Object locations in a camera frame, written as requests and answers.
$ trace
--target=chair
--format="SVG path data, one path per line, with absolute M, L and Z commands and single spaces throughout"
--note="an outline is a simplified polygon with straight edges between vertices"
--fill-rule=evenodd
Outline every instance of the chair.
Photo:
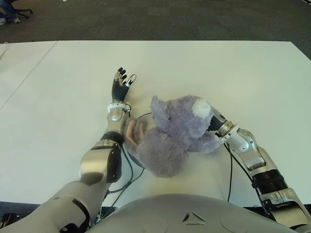
M 8 4 L 11 5 L 11 7 L 14 9 L 15 13 L 20 15 L 20 16 L 24 16 L 26 19 L 29 19 L 29 16 L 21 13 L 21 12 L 27 12 L 29 11 L 30 14 L 33 14 L 34 12 L 31 9 L 16 9 L 14 8 L 14 6 L 12 6 L 12 2 L 17 1 L 17 0 L 5 0 Z

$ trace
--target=gray carpet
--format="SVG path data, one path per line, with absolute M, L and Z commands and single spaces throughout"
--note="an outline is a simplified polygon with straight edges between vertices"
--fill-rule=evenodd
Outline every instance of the gray carpet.
M 311 58 L 311 5 L 301 0 L 19 0 L 29 20 L 0 43 L 45 40 L 291 41 Z

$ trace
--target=robotic hand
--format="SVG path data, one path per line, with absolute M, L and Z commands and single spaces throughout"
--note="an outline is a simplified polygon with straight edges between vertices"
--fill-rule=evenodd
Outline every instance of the robotic hand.
M 33 213 L 1 229 L 1 233 L 82 233 L 94 222 L 110 185 L 121 176 L 123 128 L 131 110 L 124 100 L 135 79 L 136 75 L 127 78 L 123 68 L 116 73 L 107 130 L 83 156 L 80 180 L 65 185 Z
M 252 180 L 253 188 L 261 195 L 266 214 L 278 223 L 300 233 L 311 232 L 311 216 L 292 188 L 289 188 L 268 153 L 259 147 L 254 136 L 228 121 L 213 109 L 208 130 L 218 131 L 223 142 L 241 158 Z

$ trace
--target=triangular logo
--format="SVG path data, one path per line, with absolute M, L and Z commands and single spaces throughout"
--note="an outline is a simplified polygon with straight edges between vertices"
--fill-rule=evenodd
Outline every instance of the triangular logo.
M 191 211 L 186 213 L 183 223 L 185 225 L 205 225 L 206 220 L 195 212 Z

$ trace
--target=chair leg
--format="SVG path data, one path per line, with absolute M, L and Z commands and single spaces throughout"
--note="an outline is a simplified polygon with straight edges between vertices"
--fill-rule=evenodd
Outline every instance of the chair leg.
M 33 13 L 33 11 L 32 11 L 31 9 L 15 9 L 15 11 L 16 11 L 16 12 L 27 12 L 27 11 L 29 11 L 30 14 Z
M 20 15 L 20 16 L 24 16 L 26 19 L 29 19 L 29 16 L 27 15 L 24 15 L 23 13 L 20 13 L 20 12 L 17 12 L 15 11 L 16 14 Z

